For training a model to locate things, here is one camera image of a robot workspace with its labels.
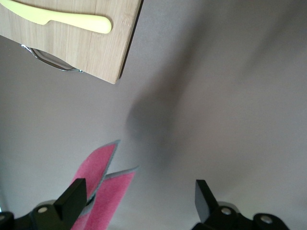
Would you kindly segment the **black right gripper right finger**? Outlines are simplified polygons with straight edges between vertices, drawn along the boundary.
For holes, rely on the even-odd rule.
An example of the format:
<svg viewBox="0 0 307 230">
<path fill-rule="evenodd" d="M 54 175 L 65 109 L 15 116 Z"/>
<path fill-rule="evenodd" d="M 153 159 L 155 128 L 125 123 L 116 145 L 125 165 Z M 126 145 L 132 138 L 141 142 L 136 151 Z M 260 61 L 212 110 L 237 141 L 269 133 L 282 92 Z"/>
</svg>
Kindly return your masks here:
<svg viewBox="0 0 307 230">
<path fill-rule="evenodd" d="M 277 216 L 257 213 L 253 219 L 241 214 L 231 203 L 217 201 L 205 180 L 196 180 L 195 206 L 200 218 L 194 230 L 286 230 Z"/>
</svg>

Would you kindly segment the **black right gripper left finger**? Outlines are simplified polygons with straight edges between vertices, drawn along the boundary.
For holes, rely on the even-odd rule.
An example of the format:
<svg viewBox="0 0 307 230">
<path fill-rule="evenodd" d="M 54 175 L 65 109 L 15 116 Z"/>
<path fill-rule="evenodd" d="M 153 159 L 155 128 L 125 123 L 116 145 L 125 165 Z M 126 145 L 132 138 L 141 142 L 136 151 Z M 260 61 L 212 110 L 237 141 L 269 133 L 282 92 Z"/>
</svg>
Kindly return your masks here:
<svg viewBox="0 0 307 230">
<path fill-rule="evenodd" d="M 15 230 L 70 230 L 87 202 L 86 180 L 76 179 L 52 204 L 35 207 L 14 221 Z"/>
</svg>

